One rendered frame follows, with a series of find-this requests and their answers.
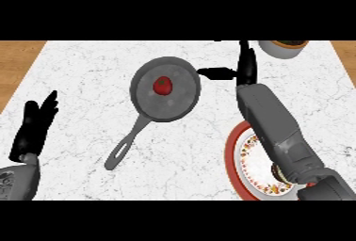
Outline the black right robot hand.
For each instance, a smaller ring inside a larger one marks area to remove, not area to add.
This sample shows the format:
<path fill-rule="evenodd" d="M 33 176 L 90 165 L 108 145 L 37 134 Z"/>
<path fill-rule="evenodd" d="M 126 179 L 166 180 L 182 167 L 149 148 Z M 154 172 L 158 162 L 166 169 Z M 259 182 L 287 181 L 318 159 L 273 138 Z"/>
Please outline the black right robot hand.
<path fill-rule="evenodd" d="M 245 40 L 239 41 L 241 53 L 236 69 L 228 67 L 201 68 L 198 74 L 210 80 L 235 80 L 236 86 L 247 86 L 257 83 L 257 61 L 256 53 Z"/>

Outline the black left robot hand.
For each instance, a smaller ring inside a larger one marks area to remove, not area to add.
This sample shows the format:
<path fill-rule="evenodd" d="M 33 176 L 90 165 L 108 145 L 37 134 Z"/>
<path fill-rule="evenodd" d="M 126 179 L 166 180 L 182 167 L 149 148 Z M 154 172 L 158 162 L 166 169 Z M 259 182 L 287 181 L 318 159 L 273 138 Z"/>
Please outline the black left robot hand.
<path fill-rule="evenodd" d="M 21 163 L 21 155 L 33 153 L 40 155 L 47 131 L 59 112 L 58 92 L 53 90 L 43 104 L 28 101 L 24 106 L 24 119 L 15 135 L 9 159 Z"/>

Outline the red tomato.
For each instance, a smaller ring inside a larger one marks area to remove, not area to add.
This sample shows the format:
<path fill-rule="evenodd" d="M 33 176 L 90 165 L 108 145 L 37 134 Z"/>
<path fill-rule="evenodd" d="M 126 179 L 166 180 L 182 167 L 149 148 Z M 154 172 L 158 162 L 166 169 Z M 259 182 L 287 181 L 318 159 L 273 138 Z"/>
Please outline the red tomato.
<path fill-rule="evenodd" d="M 167 76 L 160 76 L 154 82 L 154 92 L 158 95 L 169 95 L 173 91 L 173 82 Z"/>

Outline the grey frying pan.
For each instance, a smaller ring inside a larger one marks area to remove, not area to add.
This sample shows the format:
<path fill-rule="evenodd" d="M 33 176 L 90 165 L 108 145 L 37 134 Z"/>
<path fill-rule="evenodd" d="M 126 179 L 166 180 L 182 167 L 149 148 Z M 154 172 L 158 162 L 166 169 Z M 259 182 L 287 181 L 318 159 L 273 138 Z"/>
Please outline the grey frying pan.
<path fill-rule="evenodd" d="M 108 156 L 106 170 L 115 169 L 149 122 L 179 120 L 192 111 L 200 96 L 201 79 L 186 60 L 163 56 L 143 64 L 130 81 L 130 100 L 139 116 L 129 135 Z"/>

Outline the red-rimmed patterned white plate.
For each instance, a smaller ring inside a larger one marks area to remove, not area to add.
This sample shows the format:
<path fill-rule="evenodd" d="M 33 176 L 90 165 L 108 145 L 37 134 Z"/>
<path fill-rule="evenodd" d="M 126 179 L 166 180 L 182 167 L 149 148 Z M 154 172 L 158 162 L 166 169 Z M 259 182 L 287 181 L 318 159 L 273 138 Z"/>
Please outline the red-rimmed patterned white plate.
<path fill-rule="evenodd" d="M 226 174 L 244 201 L 297 201 L 306 185 L 285 184 L 273 177 L 273 161 L 244 120 L 232 129 L 225 150 Z"/>

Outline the white pot with brown rim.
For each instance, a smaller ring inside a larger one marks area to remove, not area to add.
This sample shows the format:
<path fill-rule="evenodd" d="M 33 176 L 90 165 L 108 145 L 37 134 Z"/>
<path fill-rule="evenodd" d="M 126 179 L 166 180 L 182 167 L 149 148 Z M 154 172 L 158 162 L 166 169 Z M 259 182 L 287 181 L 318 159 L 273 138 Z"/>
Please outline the white pot with brown rim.
<path fill-rule="evenodd" d="M 262 50 L 275 58 L 279 59 L 291 59 L 301 52 L 306 47 L 309 41 L 304 40 L 299 45 L 291 45 L 279 40 L 262 40 L 259 41 L 259 45 Z"/>

